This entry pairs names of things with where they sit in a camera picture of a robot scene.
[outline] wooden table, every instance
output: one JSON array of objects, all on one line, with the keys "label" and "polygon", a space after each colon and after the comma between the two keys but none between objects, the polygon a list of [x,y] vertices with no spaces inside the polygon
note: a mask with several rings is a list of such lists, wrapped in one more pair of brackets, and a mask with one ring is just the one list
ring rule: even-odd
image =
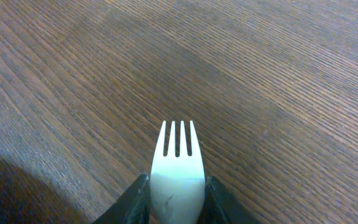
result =
[{"label": "wooden table", "polygon": [[182,119],[260,221],[358,223],[358,1],[0,0],[1,220],[92,222]]}]

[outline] dark object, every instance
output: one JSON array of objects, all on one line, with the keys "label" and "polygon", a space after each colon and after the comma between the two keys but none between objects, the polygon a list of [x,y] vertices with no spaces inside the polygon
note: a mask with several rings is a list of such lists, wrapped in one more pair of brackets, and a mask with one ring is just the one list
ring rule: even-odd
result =
[{"label": "dark object", "polygon": [[94,224],[148,224],[150,184],[147,174],[141,174],[116,202]]},{"label": "dark object", "polygon": [[198,223],[260,223],[237,201],[234,195],[216,177],[206,181],[204,209]]}]

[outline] brown wooden surface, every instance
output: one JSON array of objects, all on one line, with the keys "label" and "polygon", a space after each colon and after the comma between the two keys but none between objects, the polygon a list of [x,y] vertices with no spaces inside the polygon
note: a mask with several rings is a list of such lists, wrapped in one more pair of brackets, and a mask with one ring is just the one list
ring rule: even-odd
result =
[{"label": "brown wooden surface", "polygon": [[165,119],[262,222],[358,223],[358,1],[0,0],[2,219],[92,222]]}]

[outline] white fork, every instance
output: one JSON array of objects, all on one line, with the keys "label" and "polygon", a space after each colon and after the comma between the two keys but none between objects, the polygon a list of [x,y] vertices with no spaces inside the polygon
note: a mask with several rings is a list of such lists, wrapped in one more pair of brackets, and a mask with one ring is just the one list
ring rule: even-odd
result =
[{"label": "white fork", "polygon": [[180,122],[180,155],[175,155],[175,122],[172,121],[168,154],[163,155],[166,122],[155,147],[150,191],[152,206],[161,224],[195,224],[204,205],[205,175],[194,124],[190,121],[191,156],[187,153],[185,124]]}]

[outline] plastic fork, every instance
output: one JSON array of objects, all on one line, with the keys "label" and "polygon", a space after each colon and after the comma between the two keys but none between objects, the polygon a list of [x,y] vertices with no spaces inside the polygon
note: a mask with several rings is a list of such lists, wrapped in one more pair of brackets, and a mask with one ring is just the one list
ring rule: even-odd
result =
[{"label": "plastic fork", "polygon": [[152,206],[161,224],[195,224],[204,205],[205,175],[196,129],[190,121],[191,156],[185,123],[180,122],[180,155],[175,155],[175,122],[172,121],[168,153],[163,155],[166,122],[162,123],[150,175]]}]

